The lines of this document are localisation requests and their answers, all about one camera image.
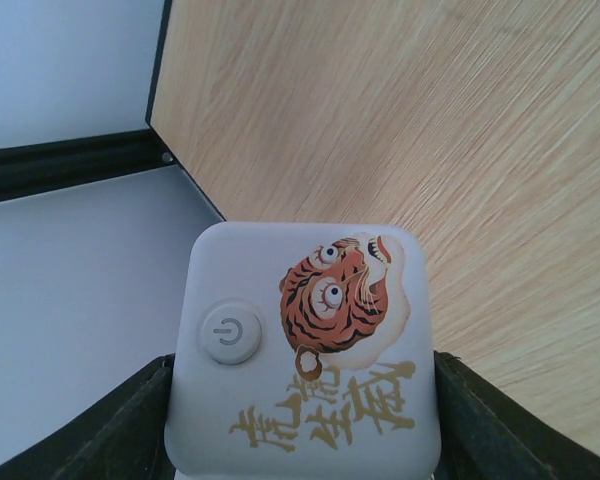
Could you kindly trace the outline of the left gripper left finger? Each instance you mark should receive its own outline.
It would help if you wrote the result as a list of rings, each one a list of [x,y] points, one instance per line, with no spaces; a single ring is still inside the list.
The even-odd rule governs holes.
[[[74,420],[0,465],[0,479],[173,479],[164,445],[174,356],[150,361]]]

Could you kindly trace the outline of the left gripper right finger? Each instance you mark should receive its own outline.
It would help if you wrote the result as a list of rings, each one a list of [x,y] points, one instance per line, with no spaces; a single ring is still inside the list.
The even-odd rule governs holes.
[[[460,358],[435,352],[436,479],[600,479],[600,456],[534,416]]]

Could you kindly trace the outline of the white tiger cube plug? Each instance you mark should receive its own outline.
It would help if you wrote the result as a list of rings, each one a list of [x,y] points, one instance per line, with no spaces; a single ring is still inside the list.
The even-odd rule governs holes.
[[[390,225],[222,222],[195,241],[165,448],[180,479],[428,479],[426,256]]]

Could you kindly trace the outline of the black frame rail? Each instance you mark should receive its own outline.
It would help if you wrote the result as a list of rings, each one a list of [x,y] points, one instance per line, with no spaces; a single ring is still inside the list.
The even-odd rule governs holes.
[[[161,3],[145,127],[0,148],[0,202],[167,166],[184,167],[152,124],[172,10],[171,1]]]

